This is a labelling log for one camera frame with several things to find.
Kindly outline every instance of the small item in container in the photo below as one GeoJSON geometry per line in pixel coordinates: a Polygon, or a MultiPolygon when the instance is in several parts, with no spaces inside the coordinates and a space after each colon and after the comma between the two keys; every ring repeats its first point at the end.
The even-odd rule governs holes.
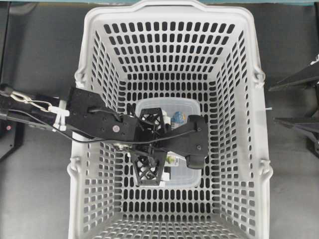
{"type": "Polygon", "coordinates": [[[186,116],[183,112],[177,111],[170,120],[171,128],[175,129],[186,123],[186,116]]]}
{"type": "Polygon", "coordinates": [[[165,160],[165,167],[176,167],[179,165],[180,160],[185,160],[184,157],[174,153],[174,152],[168,152],[165,160]]]}

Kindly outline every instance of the basket handle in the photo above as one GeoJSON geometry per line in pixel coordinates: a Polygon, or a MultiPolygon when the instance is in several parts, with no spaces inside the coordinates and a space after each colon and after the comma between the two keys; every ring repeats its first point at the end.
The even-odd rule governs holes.
{"type": "Polygon", "coordinates": [[[177,5],[177,6],[193,6],[202,11],[207,11],[207,6],[196,0],[142,0],[132,6],[133,11],[139,10],[145,6],[163,6],[163,5],[177,5]]]}

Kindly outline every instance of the bolt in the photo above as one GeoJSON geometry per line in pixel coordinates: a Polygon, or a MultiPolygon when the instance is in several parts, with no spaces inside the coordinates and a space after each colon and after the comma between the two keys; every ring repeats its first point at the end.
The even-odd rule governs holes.
{"type": "Polygon", "coordinates": [[[118,125],[114,125],[114,126],[112,127],[112,130],[113,130],[113,132],[117,133],[117,132],[120,131],[120,127],[119,127],[118,125]]]}

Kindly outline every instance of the white cable tie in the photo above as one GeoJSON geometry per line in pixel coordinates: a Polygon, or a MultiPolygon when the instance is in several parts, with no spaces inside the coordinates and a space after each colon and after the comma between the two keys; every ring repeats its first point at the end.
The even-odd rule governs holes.
{"type": "Polygon", "coordinates": [[[66,131],[65,117],[70,116],[70,111],[56,106],[49,106],[48,111],[56,114],[55,123],[53,126],[61,131],[66,131]]]}

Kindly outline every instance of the dark background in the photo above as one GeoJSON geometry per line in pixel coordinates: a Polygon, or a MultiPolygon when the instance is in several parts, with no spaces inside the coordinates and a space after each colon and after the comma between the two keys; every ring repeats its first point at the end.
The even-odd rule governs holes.
{"type": "MultiPolygon", "coordinates": [[[[1,81],[17,90],[59,96],[74,84],[84,16],[93,4],[12,3],[1,81]]],[[[319,53],[315,5],[243,4],[255,18],[262,69],[271,165],[270,238],[319,235],[319,159],[306,139],[274,124],[274,117],[302,117],[317,107],[313,89],[268,92],[271,84],[307,66],[319,53]]],[[[6,19],[0,2],[1,24],[6,19]]],[[[67,238],[71,142],[25,128],[23,146],[0,163],[0,238],[67,238]]]]}

